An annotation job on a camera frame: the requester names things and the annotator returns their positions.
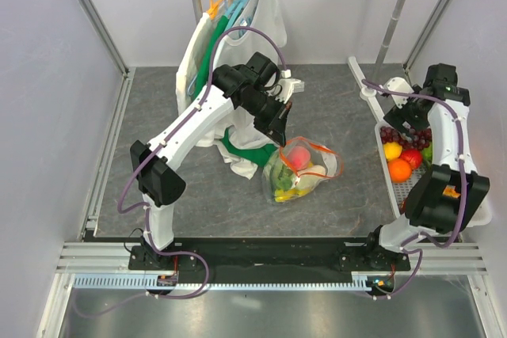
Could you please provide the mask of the purple grapes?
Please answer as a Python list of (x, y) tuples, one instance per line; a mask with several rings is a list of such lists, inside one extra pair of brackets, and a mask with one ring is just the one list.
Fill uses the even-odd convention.
[(381, 138), (382, 144), (388, 142), (396, 142), (404, 150), (424, 150), (426, 148), (429, 148), (433, 142), (433, 133), (430, 128), (426, 128), (425, 130), (421, 131), (410, 129), (409, 134), (404, 135), (392, 127), (383, 126), (380, 128), (379, 136)]

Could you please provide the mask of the pink peach with leaf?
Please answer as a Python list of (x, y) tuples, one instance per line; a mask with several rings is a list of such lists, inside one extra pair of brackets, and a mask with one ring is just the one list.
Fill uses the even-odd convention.
[(304, 146), (294, 146), (287, 154), (288, 163), (296, 171), (306, 169), (311, 161), (311, 153)]

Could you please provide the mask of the clear zip top bag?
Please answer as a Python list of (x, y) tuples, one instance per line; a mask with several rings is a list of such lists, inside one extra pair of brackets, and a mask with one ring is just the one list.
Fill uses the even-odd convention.
[(304, 137), (277, 148), (262, 172), (265, 197), (286, 203), (313, 192), (322, 182), (339, 177), (344, 168), (340, 154)]

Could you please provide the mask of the green cabbage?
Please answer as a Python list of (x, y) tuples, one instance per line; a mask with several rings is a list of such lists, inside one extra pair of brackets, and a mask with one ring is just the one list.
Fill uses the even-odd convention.
[(268, 161), (265, 169), (266, 178), (273, 191), (288, 191), (292, 188), (295, 174), (284, 164), (278, 154), (274, 154)]

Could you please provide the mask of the green onion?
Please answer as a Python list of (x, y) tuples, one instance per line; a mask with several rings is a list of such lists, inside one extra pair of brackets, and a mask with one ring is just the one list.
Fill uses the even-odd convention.
[(283, 162), (277, 162), (271, 168), (269, 179), (274, 190), (288, 191), (292, 189), (296, 175)]

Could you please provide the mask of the white radish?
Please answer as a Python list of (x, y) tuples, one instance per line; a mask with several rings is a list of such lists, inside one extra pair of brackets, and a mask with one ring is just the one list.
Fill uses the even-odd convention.
[(295, 188), (298, 191), (311, 191), (326, 177), (326, 168), (322, 165), (313, 165), (298, 172), (298, 181)]

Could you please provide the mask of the yellow banana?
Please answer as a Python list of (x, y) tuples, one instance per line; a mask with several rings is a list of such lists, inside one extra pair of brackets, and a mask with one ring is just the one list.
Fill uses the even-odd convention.
[(298, 191), (295, 188), (295, 184), (297, 183), (297, 181), (298, 181), (298, 177), (296, 176), (292, 189), (290, 189), (286, 192), (281, 191), (281, 190), (273, 191), (274, 200), (278, 203), (284, 203), (289, 200), (305, 196), (306, 194), (308, 194), (312, 191), (312, 190), (311, 191)]

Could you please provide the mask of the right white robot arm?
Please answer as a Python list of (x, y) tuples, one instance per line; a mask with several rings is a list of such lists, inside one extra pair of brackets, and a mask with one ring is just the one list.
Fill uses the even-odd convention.
[(363, 84), (381, 94), (399, 97), (385, 116), (396, 131), (413, 137), (430, 128), (433, 134), (432, 163), (412, 187), (394, 222), (378, 229), (378, 242), (363, 249), (364, 263), (381, 269), (391, 261), (391, 251), (402, 252), (411, 243), (428, 239), (447, 248), (472, 220), (490, 190), (490, 180), (478, 174), (468, 142), (467, 120), (471, 104), (468, 89), (458, 85), (456, 67), (434, 64), (423, 85), (400, 89)]

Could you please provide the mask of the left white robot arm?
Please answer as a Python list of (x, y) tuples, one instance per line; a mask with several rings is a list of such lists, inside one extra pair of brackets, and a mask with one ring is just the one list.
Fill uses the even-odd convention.
[(164, 132), (149, 143), (135, 142), (131, 155), (139, 190), (147, 209), (144, 237), (150, 244), (147, 261), (157, 269), (173, 263), (173, 209), (186, 188), (177, 169), (189, 151), (220, 120), (241, 108), (253, 117), (254, 128), (284, 146), (293, 80), (288, 69), (260, 53), (246, 64), (214, 69), (211, 83)]

